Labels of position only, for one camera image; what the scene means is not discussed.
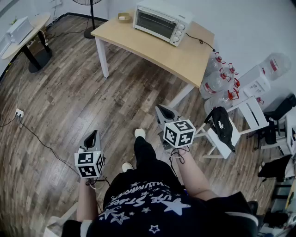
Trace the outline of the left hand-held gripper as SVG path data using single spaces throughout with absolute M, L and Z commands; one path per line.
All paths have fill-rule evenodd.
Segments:
M 85 151 L 74 154 L 78 174 L 81 178 L 99 178 L 105 165 L 99 132 L 94 130 L 86 134 L 80 141 L 80 148 Z

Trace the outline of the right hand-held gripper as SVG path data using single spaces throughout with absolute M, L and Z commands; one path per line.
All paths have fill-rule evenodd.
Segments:
M 155 111 L 158 124 L 163 124 L 165 119 L 177 119 L 179 113 L 165 105 L 156 105 Z M 183 148 L 193 143 L 196 128 L 190 120 L 179 120 L 164 123 L 162 132 L 159 133 L 164 150 Z

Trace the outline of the person's left forearm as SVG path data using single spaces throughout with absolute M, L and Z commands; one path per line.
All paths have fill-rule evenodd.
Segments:
M 78 206 L 76 220 L 95 220 L 99 215 L 95 190 L 86 184 L 86 179 L 81 178 L 79 184 Z

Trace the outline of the person's right forearm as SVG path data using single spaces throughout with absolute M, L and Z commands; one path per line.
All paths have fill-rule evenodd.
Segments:
M 180 175 L 189 196 L 205 201 L 218 197 L 212 191 L 206 176 L 189 151 L 173 149 L 171 156 L 176 158 Z

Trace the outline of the white toaster oven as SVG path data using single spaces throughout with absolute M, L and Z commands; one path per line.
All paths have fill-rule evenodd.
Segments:
M 136 9 L 138 6 L 145 7 L 153 11 L 157 11 L 159 13 L 165 14 L 179 21 L 178 25 L 174 30 L 171 41 L 168 42 L 175 47 L 177 47 L 180 44 L 183 37 L 189 30 L 193 20 L 193 14 L 191 12 L 188 12 L 184 9 L 173 6 L 170 3 L 167 3 L 163 0 L 143 0 L 137 3 Z

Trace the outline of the person's black trousers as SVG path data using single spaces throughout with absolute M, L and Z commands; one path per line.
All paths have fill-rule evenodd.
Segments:
M 143 137 L 135 140 L 134 152 L 136 156 L 135 174 L 142 181 L 157 181 L 169 186 L 171 189 L 180 189 L 178 178 L 170 166 L 156 157 L 155 150 Z

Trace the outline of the group of clear water bottles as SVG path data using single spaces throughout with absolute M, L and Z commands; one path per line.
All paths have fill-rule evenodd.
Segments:
M 204 110 L 209 114 L 216 107 L 226 110 L 239 99 L 240 82 L 232 63 L 226 64 L 218 52 L 210 58 L 206 66 L 199 92 L 205 100 Z

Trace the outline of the black waist bag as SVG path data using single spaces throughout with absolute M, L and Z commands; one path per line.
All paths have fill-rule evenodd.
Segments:
M 219 140 L 235 153 L 235 147 L 231 142 L 233 126 L 230 123 L 228 113 L 224 107 L 219 106 L 213 108 L 204 123 L 209 124 L 211 129 L 217 134 Z

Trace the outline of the light wooden table white legs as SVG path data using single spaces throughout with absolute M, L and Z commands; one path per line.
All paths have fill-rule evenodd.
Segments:
M 214 34 L 195 22 L 191 23 L 189 32 L 177 47 L 134 29 L 132 23 L 120 23 L 118 18 L 108 20 L 91 34 L 95 37 L 105 78 L 109 76 L 104 48 L 104 43 L 107 42 L 136 54 L 185 81 L 187 85 L 169 103 L 169 107 L 175 107 L 193 88 L 201 85 L 214 42 Z

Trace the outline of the white wooden chair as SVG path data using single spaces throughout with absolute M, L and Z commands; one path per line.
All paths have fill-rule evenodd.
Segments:
M 259 104 L 257 103 L 257 100 L 255 97 L 250 97 L 247 100 L 231 107 L 230 109 L 227 110 L 227 112 L 229 113 L 237 108 L 240 110 L 243 117 L 247 121 L 249 125 L 249 129 L 244 131 L 238 131 L 233 121 L 230 120 L 230 123 L 233 128 L 232 138 L 231 138 L 231 142 L 233 146 L 237 144 L 241 135 L 264 128 L 269 124 L 265 119 L 264 114 Z M 205 126 L 206 124 L 203 123 L 196 130 L 196 133 L 194 136 L 195 138 L 205 136 L 208 139 L 208 141 L 212 144 L 211 150 L 207 154 L 204 154 L 203 158 L 227 159 L 228 156 L 231 154 L 231 149 L 226 144 L 224 144 L 219 140 L 218 135 L 215 134 L 213 129 L 209 128 L 208 130 L 205 130 L 204 129 Z

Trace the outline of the person's black star-print shirt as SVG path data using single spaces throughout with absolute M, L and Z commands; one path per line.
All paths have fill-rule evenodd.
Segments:
M 68 220 L 62 237 L 256 237 L 258 220 L 242 193 L 201 200 L 134 172 L 111 185 L 93 221 Z

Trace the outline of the white water dispenser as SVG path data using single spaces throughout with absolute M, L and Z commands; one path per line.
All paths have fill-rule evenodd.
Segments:
M 254 96 L 255 98 L 262 96 L 271 89 L 265 71 L 256 65 L 247 73 L 239 78 L 239 98 L 245 99 Z

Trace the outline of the beige square tray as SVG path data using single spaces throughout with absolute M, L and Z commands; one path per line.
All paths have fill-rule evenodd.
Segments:
M 120 20 L 118 19 L 118 21 L 119 21 L 120 23 L 130 23 L 130 22 L 132 21 L 132 17 L 131 17 L 131 15 L 130 15 L 128 12 L 121 12 L 121 13 L 118 14 L 118 17 L 121 16 L 121 15 L 129 15 L 129 16 L 130 16 L 130 19 L 129 19 L 129 20 L 126 20 L 126 21 L 120 21 Z

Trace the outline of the black office chair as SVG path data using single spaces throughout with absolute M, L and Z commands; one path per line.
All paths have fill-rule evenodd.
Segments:
M 290 95 L 276 108 L 276 110 L 271 112 L 265 112 L 265 118 L 269 125 L 264 129 L 265 142 L 268 145 L 276 143 L 277 135 L 281 135 L 285 132 L 284 128 L 280 128 L 280 119 L 286 115 L 293 107 L 296 106 L 296 96 L 294 94 Z

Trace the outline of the large clear dispenser jug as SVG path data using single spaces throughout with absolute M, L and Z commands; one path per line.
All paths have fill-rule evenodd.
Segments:
M 291 69 L 291 61 L 284 53 L 271 53 L 260 64 L 270 81 L 275 81 Z

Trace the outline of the black standing fan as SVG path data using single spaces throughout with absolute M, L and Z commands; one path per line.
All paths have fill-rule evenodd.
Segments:
M 93 39 L 94 36 L 91 34 L 93 30 L 95 30 L 98 25 L 95 25 L 95 16 L 93 11 L 93 5 L 99 4 L 102 0 L 72 0 L 75 3 L 83 6 L 89 6 L 90 7 L 90 16 L 91 16 L 91 26 L 88 27 L 88 23 L 86 25 L 86 29 L 84 30 L 84 37 L 87 39 Z

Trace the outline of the black garment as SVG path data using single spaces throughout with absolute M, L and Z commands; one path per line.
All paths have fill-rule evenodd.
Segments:
M 277 182 L 283 182 L 295 176 L 295 163 L 292 155 L 283 156 L 267 163 L 262 162 L 258 173 L 258 177 L 275 178 Z

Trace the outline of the white desk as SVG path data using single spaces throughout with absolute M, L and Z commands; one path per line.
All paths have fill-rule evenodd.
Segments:
M 293 125 L 292 117 L 290 115 L 286 115 L 285 128 L 287 147 L 289 152 L 293 155 L 296 153 L 296 125 Z

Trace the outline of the flat white box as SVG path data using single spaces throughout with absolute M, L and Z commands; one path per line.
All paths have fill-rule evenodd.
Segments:
M 0 57 L 5 53 L 7 48 L 11 45 L 11 36 L 9 34 L 5 34 L 1 39 L 0 39 Z

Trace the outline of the oval table black pedestal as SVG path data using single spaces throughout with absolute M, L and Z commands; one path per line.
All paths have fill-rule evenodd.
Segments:
M 14 58 L 19 52 L 23 52 L 27 59 L 30 61 L 28 69 L 31 73 L 35 73 L 43 69 L 53 55 L 52 50 L 49 48 L 48 43 L 46 42 L 45 34 L 42 31 L 42 28 L 45 26 L 46 22 L 49 19 L 50 13 L 46 12 L 41 13 L 30 20 L 33 25 L 33 30 L 20 42 L 20 44 L 11 43 L 1 55 L 1 58 L 4 60 L 11 59 Z M 27 44 L 36 35 L 38 35 L 44 49 L 33 55 L 27 47 Z

